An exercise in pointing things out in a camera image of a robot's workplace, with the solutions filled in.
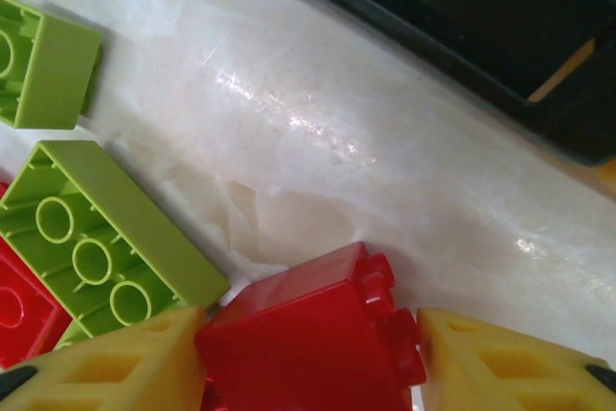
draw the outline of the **black plastic container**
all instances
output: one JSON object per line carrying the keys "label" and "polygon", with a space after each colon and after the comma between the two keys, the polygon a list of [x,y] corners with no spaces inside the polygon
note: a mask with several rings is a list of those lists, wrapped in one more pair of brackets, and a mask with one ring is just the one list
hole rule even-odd
{"label": "black plastic container", "polygon": [[616,157],[616,0],[332,1],[536,141],[588,166]]}

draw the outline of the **lime green block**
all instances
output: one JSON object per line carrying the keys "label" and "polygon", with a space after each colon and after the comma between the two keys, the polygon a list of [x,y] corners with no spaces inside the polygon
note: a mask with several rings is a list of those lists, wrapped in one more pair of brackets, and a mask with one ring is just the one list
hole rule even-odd
{"label": "lime green block", "polygon": [[89,339],[88,334],[84,332],[79,323],[75,320],[68,325],[68,328],[56,344],[54,350],[59,350],[64,347],[70,347],[82,341]]}
{"label": "lime green block", "polygon": [[40,141],[0,201],[0,235],[89,337],[229,289],[94,141]]}
{"label": "lime green block", "polygon": [[99,33],[17,0],[0,0],[0,120],[72,129],[85,109]]}

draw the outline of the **plastic toy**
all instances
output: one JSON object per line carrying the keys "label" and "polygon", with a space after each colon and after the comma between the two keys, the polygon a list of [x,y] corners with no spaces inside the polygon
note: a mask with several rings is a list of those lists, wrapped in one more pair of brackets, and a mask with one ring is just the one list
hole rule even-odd
{"label": "plastic toy", "polygon": [[89,337],[228,289],[94,141],[39,142],[0,201],[0,234]]}
{"label": "plastic toy", "polygon": [[210,379],[205,382],[200,411],[228,411],[227,407],[220,401],[220,395]]}
{"label": "plastic toy", "polygon": [[68,328],[56,344],[54,350],[59,350],[60,348],[70,347],[73,344],[78,344],[80,342],[86,341],[89,339],[88,334],[84,332],[77,321],[73,321],[68,325]]}
{"label": "plastic toy", "polygon": [[195,339],[220,396],[208,411],[409,410],[425,375],[393,286],[357,243],[245,288]]}
{"label": "plastic toy", "polygon": [[616,409],[603,360],[443,310],[421,309],[418,323],[426,411]]}
{"label": "plastic toy", "polygon": [[173,310],[33,358],[14,371],[37,372],[0,410],[198,411],[206,373],[193,338],[204,322],[201,308]]}
{"label": "plastic toy", "polygon": [[616,160],[597,169],[599,179],[616,192]]}
{"label": "plastic toy", "polygon": [[22,366],[9,372],[0,373],[0,401],[25,384],[37,372],[34,366]]}
{"label": "plastic toy", "polygon": [[73,128],[100,42],[96,31],[0,0],[0,120],[15,128]]}
{"label": "plastic toy", "polygon": [[[0,183],[0,197],[9,186]],[[0,239],[0,368],[53,348],[70,316]]]}

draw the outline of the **block stud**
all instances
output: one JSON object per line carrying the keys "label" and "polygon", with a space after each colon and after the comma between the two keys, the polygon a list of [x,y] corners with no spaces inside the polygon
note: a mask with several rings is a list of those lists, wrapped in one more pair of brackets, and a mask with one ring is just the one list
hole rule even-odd
{"label": "block stud", "polygon": [[0,29],[0,79],[22,82],[32,42],[20,36],[18,28],[11,26]]}
{"label": "block stud", "polygon": [[402,343],[396,354],[396,374],[400,387],[425,382],[425,373],[420,354],[412,341]]}
{"label": "block stud", "polygon": [[126,281],[117,283],[110,295],[112,312],[125,326],[149,319],[170,305],[173,293],[145,265],[124,274]]}
{"label": "block stud", "polygon": [[372,271],[378,271],[381,273],[390,288],[393,288],[396,285],[394,271],[392,270],[392,266],[389,264],[389,260],[387,260],[385,254],[378,253],[368,257],[368,267]]}
{"label": "block stud", "polygon": [[383,273],[377,271],[369,274],[362,280],[362,286],[364,299],[374,319],[381,320],[395,313],[390,282]]}
{"label": "block stud", "polygon": [[75,240],[105,223],[79,193],[44,198],[38,204],[36,221],[39,233],[53,244]]}
{"label": "block stud", "polygon": [[23,302],[11,288],[0,288],[0,326],[18,327],[25,316]]}
{"label": "block stud", "polygon": [[141,262],[137,255],[131,254],[127,243],[116,241],[115,237],[116,233],[109,228],[90,233],[75,245],[72,262],[82,280],[92,285],[104,284]]}

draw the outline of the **red building block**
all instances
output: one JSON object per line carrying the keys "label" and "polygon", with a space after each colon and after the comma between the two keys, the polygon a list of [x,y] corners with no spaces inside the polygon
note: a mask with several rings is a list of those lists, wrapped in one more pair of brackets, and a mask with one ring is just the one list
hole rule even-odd
{"label": "red building block", "polygon": [[222,404],[218,391],[210,379],[203,389],[203,399],[199,409],[200,411],[228,411],[227,407]]}
{"label": "red building block", "polygon": [[[0,184],[0,197],[7,186]],[[53,349],[70,315],[0,239],[0,367]]]}
{"label": "red building block", "polygon": [[362,243],[248,286],[195,338],[221,401],[202,409],[408,411],[425,372],[393,286]]}

